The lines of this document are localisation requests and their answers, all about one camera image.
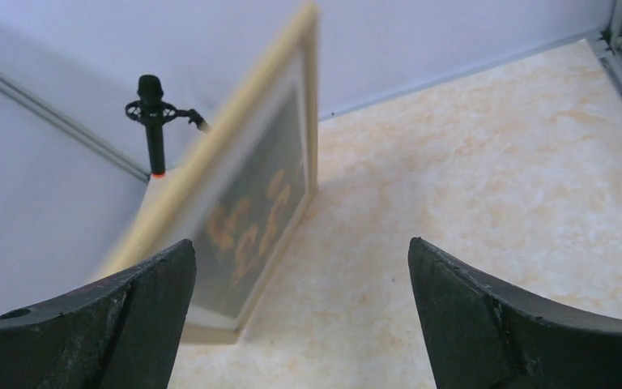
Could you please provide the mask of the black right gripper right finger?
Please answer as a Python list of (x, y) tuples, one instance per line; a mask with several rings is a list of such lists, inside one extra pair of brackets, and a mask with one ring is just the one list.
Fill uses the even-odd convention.
[(422, 238), (411, 286), (439, 388), (622, 388), (622, 319), (563, 305)]

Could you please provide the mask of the light wooden picture frame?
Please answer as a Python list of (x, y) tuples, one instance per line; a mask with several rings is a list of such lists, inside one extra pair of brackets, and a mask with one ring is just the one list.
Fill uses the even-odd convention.
[[(174, 226), (187, 196), (194, 187), (202, 182), (206, 171), (215, 163), (215, 158), (220, 155), (223, 145), (229, 140), (232, 132), (241, 126), (251, 112), (254, 102), (271, 85), (272, 75), (283, 68), (293, 51), (297, 49), (301, 50), (305, 56), (310, 178), (310, 198), (301, 213), (301, 220), (317, 190), (318, 13), (318, 7), (314, 2), (304, 4), (249, 73), (245, 81), (219, 111), (210, 128), (188, 149), (181, 164), (168, 171), (164, 177), (151, 180), (138, 215), (125, 236), (104, 261), (98, 272), (99, 276), (107, 276), (130, 267), (180, 240), (190, 240), (184, 237), (177, 238), (173, 235)], [(284, 252), (299, 223), (300, 221), (288, 238)], [(257, 294), (251, 307), (245, 312), (245, 316), (238, 327), (219, 329), (190, 323), (188, 320), (189, 306), (181, 335), (182, 342), (185, 344), (236, 343), (284, 252), (275, 261), (275, 266), (266, 278), (262, 290)]]

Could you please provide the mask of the white paper mat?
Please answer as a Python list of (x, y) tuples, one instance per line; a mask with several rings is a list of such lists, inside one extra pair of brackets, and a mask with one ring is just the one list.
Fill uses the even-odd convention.
[(293, 51), (187, 196), (174, 237), (194, 245), (190, 323), (241, 324), (309, 202), (305, 56)]

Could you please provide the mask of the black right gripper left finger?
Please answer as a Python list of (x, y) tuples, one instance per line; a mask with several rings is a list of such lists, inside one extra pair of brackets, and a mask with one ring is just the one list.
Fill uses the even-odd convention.
[(165, 388), (196, 276), (182, 240), (101, 280), (0, 316), (0, 388)]

